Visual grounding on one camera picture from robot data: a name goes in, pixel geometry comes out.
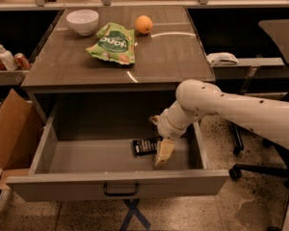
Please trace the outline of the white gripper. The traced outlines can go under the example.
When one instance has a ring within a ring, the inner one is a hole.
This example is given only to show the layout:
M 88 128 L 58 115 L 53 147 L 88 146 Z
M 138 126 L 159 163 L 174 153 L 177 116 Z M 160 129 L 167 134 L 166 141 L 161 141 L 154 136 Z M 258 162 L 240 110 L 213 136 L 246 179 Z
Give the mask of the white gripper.
M 163 166 L 174 150 L 174 141 L 180 138 L 187 128 L 196 120 L 193 111 L 184 109 L 177 101 L 160 115 L 153 115 L 149 120 L 157 125 L 159 135 L 163 138 L 157 142 L 157 153 L 154 165 Z

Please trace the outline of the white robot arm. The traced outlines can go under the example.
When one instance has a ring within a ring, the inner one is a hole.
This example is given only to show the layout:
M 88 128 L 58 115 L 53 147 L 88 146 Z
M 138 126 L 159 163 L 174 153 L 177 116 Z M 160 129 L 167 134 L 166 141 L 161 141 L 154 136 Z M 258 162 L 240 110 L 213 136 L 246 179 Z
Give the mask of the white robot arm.
M 289 163 L 289 102 L 225 93 L 199 80 L 178 85 L 175 101 L 151 118 L 162 140 L 157 145 L 155 165 L 166 163 L 179 139 L 194 122 L 218 115 L 273 143 L 287 154 Z

